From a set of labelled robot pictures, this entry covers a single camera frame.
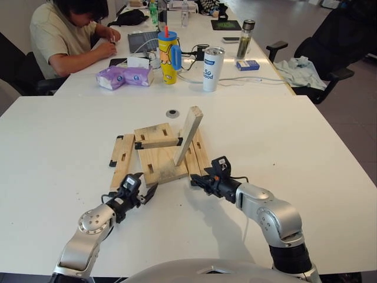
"beige t-shirt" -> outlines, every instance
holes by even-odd
[[[35,10],[30,23],[31,47],[46,79],[59,77],[48,60],[55,54],[80,55],[90,51],[95,22],[76,27],[51,2]]]

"smartphone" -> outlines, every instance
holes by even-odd
[[[108,66],[116,66],[123,62],[127,62],[127,58],[114,58],[110,60],[110,64]]]
[[[238,43],[240,40],[239,37],[223,37],[221,41],[224,43]]]

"blue lid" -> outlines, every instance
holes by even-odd
[[[177,39],[177,33],[174,31],[169,31],[169,37],[165,37],[165,32],[161,31],[158,33],[158,38],[164,41],[173,41]]]

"black chair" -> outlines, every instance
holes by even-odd
[[[25,55],[0,32],[0,79],[22,96],[52,95],[67,78],[45,80],[33,52]]]
[[[313,36],[305,39],[295,52],[295,58],[305,56],[314,63],[321,80],[330,81],[323,91],[310,87],[292,88],[296,94],[308,96],[315,104],[321,103],[338,81],[354,75],[347,69],[349,64],[361,60],[377,47],[376,8],[374,16],[369,17],[351,8],[331,11]],[[278,50],[287,46],[284,41],[268,45],[270,61],[274,61]]]

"hand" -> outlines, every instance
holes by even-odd
[[[106,38],[109,42],[118,42],[120,40],[120,33],[112,28],[107,28]]]
[[[117,53],[117,49],[114,44],[110,42],[104,42],[98,46],[95,51],[100,56],[100,59],[108,58]]]

